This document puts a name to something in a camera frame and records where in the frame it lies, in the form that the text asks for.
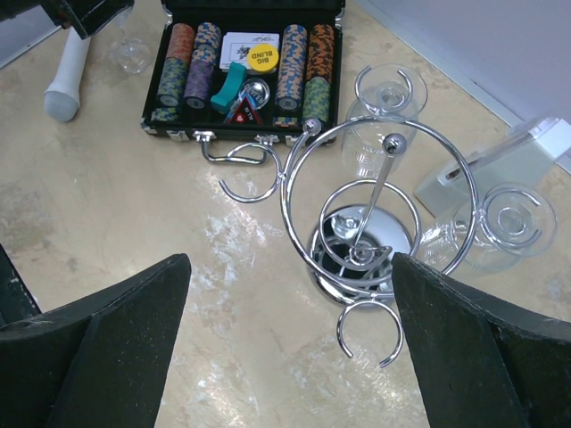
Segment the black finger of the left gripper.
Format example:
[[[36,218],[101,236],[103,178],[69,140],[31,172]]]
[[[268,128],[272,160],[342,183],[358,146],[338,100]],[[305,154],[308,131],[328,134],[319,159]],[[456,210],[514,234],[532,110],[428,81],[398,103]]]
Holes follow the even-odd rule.
[[[86,39],[134,5],[133,0],[44,0],[39,5],[62,29],[75,29]]]

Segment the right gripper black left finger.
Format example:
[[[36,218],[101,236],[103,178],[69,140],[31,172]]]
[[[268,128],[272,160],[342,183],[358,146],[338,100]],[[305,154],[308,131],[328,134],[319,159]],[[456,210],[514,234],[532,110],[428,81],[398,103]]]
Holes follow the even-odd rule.
[[[154,426],[190,277],[174,254],[44,312],[2,257],[2,426]]]

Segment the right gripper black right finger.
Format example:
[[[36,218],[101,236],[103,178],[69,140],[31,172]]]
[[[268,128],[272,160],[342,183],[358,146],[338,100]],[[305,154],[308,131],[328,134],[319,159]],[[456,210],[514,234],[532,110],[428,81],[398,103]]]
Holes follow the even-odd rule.
[[[393,290],[432,427],[568,427],[570,324],[393,257]]]

